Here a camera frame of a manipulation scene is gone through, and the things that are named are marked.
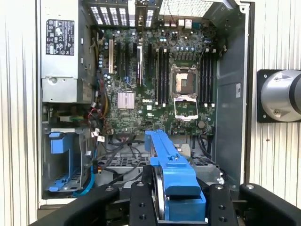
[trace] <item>cpu socket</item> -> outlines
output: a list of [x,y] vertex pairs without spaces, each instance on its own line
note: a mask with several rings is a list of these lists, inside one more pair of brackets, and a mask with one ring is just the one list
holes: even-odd
[[198,96],[198,70],[195,65],[192,67],[177,67],[173,64],[170,71],[170,90],[172,98]]
[[[174,115],[176,119],[191,121],[198,118],[198,70],[195,65],[192,67],[177,67],[173,64],[170,72],[171,97],[174,100]],[[193,102],[196,106],[195,114],[178,114],[178,102]]]

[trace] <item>green circuit board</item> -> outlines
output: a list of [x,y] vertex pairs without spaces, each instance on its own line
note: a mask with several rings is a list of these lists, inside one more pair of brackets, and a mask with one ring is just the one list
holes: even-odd
[[[173,33],[172,29],[164,31],[164,33]],[[120,134],[133,133],[136,135],[143,135],[145,130],[162,129],[170,135],[199,135],[211,134],[215,126],[215,112],[214,105],[205,105],[199,102],[176,102],[168,93],[166,104],[156,103],[156,84],[158,78],[156,71],[152,70],[151,74],[147,67],[149,64],[154,64],[148,59],[147,51],[149,44],[153,53],[159,48],[168,49],[168,72],[170,76],[170,69],[175,64],[178,67],[195,67],[198,69],[198,77],[200,78],[200,61],[199,58],[204,51],[204,47],[211,44],[211,38],[214,36],[214,31],[207,31],[207,37],[202,31],[181,31],[177,39],[165,38],[162,35],[162,30],[145,31],[139,34],[135,30],[127,31],[104,31],[103,42],[99,49],[102,57],[102,75],[106,82],[106,91],[109,98],[110,109],[106,116],[104,125],[104,134]],[[139,39],[143,37],[143,84],[137,85],[137,58],[133,47],[135,43],[139,43]],[[109,52],[108,40],[114,40],[114,73],[109,73]],[[129,54],[127,59],[128,69],[124,74],[120,74],[116,67],[118,65],[117,59],[120,57],[122,62],[125,61],[124,55],[120,56],[117,52],[117,44],[124,50],[125,44],[128,44]],[[215,82],[213,84],[213,93],[215,93]],[[120,109],[118,104],[118,93],[134,93],[135,106],[131,109]],[[182,116],[197,115],[197,119],[183,121],[175,118],[175,113]]]

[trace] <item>warning label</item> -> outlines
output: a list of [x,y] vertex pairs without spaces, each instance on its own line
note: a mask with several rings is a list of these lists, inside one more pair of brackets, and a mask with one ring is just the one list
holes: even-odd
[[50,19],[46,26],[46,54],[74,56],[74,21]]

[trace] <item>black mounting plate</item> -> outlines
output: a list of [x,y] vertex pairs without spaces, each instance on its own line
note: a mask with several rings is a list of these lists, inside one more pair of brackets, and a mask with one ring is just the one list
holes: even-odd
[[267,70],[267,69],[262,69],[257,72],[257,122],[260,123],[280,123],[282,121],[277,121],[269,117],[269,115],[264,111],[262,104],[261,104],[261,89],[265,83],[265,81],[274,73],[283,71],[282,70]]

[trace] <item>white wall panel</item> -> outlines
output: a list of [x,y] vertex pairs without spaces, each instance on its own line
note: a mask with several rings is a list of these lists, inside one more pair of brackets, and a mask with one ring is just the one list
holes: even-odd
[[36,219],[36,2],[0,0],[0,225]]
[[301,1],[256,0],[250,182],[301,208],[299,123],[256,122],[256,73],[301,69]]

